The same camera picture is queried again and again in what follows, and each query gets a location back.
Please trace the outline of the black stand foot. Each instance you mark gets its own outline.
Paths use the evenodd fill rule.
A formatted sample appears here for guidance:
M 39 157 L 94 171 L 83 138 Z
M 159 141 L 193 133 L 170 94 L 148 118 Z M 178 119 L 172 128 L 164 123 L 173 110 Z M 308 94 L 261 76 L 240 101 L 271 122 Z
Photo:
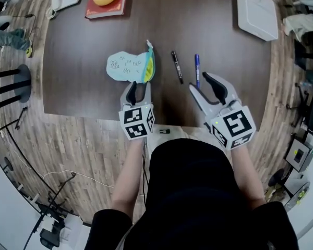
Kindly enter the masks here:
M 20 115 L 19 115 L 19 117 L 18 117 L 18 119 L 17 119 L 17 121 L 16 121 L 16 124 L 15 124 L 15 130 L 19 130 L 19 129 L 20 129 L 20 122 L 21 122 L 21 119 L 22 119 L 24 113 L 25 113 L 27 110 L 28 110 L 28 107 L 24 107 L 24 108 L 22 109 L 22 111 L 20 112 Z

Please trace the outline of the white flat box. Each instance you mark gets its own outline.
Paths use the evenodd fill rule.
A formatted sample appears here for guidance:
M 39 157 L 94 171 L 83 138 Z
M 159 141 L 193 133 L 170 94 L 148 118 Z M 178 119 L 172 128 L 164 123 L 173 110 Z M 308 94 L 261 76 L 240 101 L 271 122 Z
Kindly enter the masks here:
M 278 39 L 278 21 L 273 0 L 237 0 L 238 26 L 264 40 Z

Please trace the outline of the person's left forearm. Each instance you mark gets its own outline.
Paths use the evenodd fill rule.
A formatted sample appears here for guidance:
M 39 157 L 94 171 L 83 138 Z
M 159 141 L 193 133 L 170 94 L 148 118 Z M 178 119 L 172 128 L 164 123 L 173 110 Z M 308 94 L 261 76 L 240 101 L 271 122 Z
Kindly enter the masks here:
M 139 193 L 144 144 L 144 139 L 130 141 L 125 162 L 112 194 L 111 208 L 125 213 L 130 219 L 133 219 Z

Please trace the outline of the grey equipment box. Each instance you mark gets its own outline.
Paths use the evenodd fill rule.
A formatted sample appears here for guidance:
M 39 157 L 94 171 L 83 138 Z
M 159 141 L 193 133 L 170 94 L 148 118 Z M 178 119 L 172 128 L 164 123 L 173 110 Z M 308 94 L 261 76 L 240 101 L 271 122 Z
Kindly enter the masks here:
M 312 159 L 313 146 L 294 137 L 287 149 L 284 160 L 297 172 L 303 172 L 307 169 Z

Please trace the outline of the white whiteboard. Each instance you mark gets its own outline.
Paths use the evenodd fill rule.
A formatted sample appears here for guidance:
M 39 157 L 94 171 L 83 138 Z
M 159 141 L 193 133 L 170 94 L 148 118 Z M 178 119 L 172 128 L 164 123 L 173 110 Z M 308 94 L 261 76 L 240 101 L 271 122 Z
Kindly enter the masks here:
M 23 250 L 39 217 L 0 166 L 0 244 L 7 250 Z

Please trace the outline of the white round device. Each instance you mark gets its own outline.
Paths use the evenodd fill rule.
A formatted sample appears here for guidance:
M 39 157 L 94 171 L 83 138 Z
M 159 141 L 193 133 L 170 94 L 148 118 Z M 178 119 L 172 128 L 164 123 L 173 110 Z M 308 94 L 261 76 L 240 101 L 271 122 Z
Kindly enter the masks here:
M 12 22 L 12 16 L 0 16 L 0 30 L 6 30 Z

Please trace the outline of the person's right forearm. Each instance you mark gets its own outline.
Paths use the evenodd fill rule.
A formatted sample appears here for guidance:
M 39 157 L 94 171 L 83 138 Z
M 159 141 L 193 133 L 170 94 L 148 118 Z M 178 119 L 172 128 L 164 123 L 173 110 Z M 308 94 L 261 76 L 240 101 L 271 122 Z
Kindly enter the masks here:
M 251 209 L 266 203 L 262 182 L 250 159 L 248 148 L 242 145 L 231 150 L 235 181 Z

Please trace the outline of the red hardcover book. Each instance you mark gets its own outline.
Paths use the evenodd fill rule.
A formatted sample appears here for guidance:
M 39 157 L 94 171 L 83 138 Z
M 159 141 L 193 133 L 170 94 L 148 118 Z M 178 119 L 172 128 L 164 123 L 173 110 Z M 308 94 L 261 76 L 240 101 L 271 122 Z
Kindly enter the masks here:
M 126 5 L 126 0 L 114 0 L 106 6 L 98 6 L 93 0 L 88 0 L 85 17 L 95 19 L 101 17 L 123 15 Z

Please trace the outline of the blue pen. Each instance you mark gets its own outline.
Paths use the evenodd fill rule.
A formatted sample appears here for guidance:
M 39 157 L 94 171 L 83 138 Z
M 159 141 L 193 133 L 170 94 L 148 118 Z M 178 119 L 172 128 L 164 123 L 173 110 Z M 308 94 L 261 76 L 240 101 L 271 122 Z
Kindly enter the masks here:
M 196 86 L 200 88 L 200 57 L 195 54 L 195 72 L 196 72 Z

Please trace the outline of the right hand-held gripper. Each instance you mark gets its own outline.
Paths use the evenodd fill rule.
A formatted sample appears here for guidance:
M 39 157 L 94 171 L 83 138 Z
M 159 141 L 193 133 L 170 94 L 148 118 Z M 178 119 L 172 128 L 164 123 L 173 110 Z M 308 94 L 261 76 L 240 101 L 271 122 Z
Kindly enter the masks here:
M 212 73 L 203 72 L 202 75 L 211 85 L 217 101 L 209 101 L 201 90 L 191 83 L 189 90 L 206 116 L 209 132 L 226 150 L 247 144 L 256 131 L 248 106 L 242 105 L 235 88 L 228 81 Z

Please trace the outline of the black pen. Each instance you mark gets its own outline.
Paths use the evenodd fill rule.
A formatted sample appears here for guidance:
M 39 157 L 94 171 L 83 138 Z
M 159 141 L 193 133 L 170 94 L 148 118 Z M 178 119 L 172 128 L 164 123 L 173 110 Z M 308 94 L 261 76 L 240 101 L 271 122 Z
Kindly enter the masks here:
M 180 83 L 183 84 L 184 83 L 183 82 L 183 75 L 182 75 L 182 72 L 181 72 L 181 69 L 180 69 L 180 65 L 179 65 L 179 61 L 178 61 L 176 52 L 172 51 L 171 55 L 172 55 L 172 59 L 173 59 L 174 65 L 175 65 L 175 69 L 176 69 L 176 72 L 177 72 L 178 79 L 179 79 Z

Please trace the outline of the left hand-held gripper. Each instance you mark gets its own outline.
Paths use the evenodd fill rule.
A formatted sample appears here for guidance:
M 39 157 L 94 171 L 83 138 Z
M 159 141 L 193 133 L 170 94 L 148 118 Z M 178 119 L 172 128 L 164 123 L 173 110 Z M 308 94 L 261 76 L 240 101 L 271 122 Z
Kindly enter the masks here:
M 144 85 L 143 97 L 136 104 L 137 82 L 130 83 L 125 88 L 120 98 L 122 110 L 119 112 L 121 127 L 131 140 L 148 137 L 152 133 L 155 116 L 153 113 L 153 105 L 151 104 L 151 83 Z

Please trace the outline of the person's black top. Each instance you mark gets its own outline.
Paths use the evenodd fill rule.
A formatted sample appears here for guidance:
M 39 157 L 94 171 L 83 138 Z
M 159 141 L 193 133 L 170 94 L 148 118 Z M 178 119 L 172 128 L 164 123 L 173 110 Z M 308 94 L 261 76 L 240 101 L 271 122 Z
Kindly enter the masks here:
M 152 152 L 149 172 L 141 218 L 96 212 L 85 250 L 299 250 L 283 204 L 251 209 L 219 148 L 167 141 Z

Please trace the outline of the light blue pencil pouch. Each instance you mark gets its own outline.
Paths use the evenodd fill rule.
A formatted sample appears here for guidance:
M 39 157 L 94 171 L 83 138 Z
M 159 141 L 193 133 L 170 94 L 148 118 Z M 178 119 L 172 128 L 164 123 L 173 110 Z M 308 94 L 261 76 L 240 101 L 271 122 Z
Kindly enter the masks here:
M 115 81 L 145 84 L 155 75 L 153 45 L 147 40 L 148 50 L 139 55 L 118 52 L 107 59 L 106 72 Z

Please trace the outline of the black floor stand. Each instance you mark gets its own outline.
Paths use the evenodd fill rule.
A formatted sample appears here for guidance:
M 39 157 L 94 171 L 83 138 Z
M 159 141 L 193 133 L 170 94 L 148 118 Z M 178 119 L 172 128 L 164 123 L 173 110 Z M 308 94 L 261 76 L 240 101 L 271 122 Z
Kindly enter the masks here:
M 45 221 L 45 217 L 47 217 L 47 214 L 52 209 L 51 207 L 54 204 L 54 202 L 55 202 L 56 198 L 58 197 L 59 193 L 61 192 L 61 190 L 64 188 L 66 183 L 68 183 L 69 181 L 71 181 L 75 177 L 76 177 L 76 173 L 72 172 L 71 177 L 68 178 L 65 182 L 63 182 L 60 185 L 58 192 L 55 193 L 55 196 L 52 198 L 49 205 L 46 207 L 45 211 L 41 212 L 40 217 L 38 218 L 36 224 L 34 225 L 32 231 L 31 231 L 31 233 L 30 233 L 30 235 L 29 235 L 29 237 L 28 237 L 28 239 L 27 239 L 27 241 L 23 247 L 23 250 L 26 250 L 31 237 L 33 236 L 34 233 L 37 232 L 37 229 Z M 41 229 L 41 231 L 40 231 L 40 242 L 41 242 L 41 244 L 49 250 L 52 250 L 53 247 L 59 247 L 59 245 L 60 245 L 59 235 L 60 235 L 61 230 L 64 227 L 65 227 L 64 221 L 63 220 L 57 221 L 57 219 L 55 218 L 54 223 L 50 223 L 50 227 L 49 227 L 50 230 L 48 230 L 46 227 Z

